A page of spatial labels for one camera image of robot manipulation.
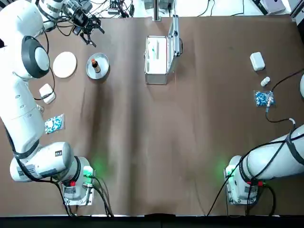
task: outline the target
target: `white cap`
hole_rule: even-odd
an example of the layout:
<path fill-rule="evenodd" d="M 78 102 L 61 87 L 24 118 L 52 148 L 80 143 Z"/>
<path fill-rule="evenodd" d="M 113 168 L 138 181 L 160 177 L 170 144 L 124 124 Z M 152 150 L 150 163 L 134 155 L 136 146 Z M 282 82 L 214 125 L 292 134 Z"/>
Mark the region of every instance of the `white cap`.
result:
<path fill-rule="evenodd" d="M 266 86 L 268 84 L 268 82 L 270 82 L 270 77 L 266 77 L 263 79 L 263 81 L 261 81 L 261 86 Z"/>

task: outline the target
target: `aluminum case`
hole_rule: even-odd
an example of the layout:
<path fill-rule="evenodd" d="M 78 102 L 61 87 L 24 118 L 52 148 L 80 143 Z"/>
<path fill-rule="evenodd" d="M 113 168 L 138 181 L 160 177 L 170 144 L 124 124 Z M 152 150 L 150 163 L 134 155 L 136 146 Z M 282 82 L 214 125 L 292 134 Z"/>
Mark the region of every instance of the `aluminum case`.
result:
<path fill-rule="evenodd" d="M 179 17 L 173 15 L 168 36 L 147 36 L 144 53 L 146 84 L 167 84 L 168 75 L 175 71 L 182 52 Z"/>

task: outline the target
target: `round white disc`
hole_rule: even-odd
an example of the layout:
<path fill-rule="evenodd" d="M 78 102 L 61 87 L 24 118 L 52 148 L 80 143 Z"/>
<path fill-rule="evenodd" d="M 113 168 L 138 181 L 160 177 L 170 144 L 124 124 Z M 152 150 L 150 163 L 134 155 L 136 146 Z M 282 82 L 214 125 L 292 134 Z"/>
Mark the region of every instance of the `round white disc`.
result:
<path fill-rule="evenodd" d="M 77 60 L 72 52 L 60 53 L 53 63 L 53 71 L 57 77 L 70 77 L 76 70 Z"/>

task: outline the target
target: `metal pole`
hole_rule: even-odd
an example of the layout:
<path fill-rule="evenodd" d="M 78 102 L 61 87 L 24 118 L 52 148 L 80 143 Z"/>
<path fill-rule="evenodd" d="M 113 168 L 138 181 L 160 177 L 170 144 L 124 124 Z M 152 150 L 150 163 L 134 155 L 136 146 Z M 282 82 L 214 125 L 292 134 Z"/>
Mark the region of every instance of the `metal pole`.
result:
<path fill-rule="evenodd" d="M 155 21 L 161 20 L 159 16 L 159 0 L 154 0 L 153 6 L 154 6 L 153 20 Z"/>

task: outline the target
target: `blue packet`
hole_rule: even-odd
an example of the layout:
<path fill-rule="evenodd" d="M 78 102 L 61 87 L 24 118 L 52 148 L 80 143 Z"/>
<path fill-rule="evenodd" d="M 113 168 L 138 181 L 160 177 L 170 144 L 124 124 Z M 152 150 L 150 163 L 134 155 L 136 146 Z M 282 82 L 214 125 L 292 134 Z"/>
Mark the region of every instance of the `blue packet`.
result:
<path fill-rule="evenodd" d="M 59 116 L 54 116 L 45 121 L 44 127 L 46 134 L 53 133 L 55 131 L 61 130 L 64 128 L 65 115 L 61 114 Z"/>
<path fill-rule="evenodd" d="M 255 95 L 255 103 L 257 107 L 266 107 L 269 97 L 271 96 L 271 102 L 270 102 L 270 106 L 275 105 L 275 99 L 273 97 L 273 93 L 271 91 L 254 91 L 254 95 Z"/>

